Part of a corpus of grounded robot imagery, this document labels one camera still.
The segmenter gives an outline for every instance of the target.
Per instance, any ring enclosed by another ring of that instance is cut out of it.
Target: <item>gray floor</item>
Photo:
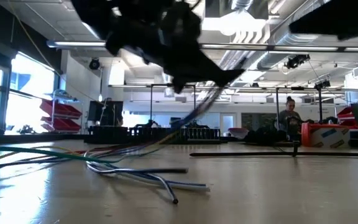
[[[87,149],[81,141],[53,143]],[[0,170],[0,223],[351,223],[358,224],[358,158],[253,157],[194,159],[191,152],[274,151],[241,144],[167,146],[126,167],[188,167],[171,180],[206,183],[208,194],[101,177],[83,162],[38,170]],[[19,154],[14,161],[34,155]]]

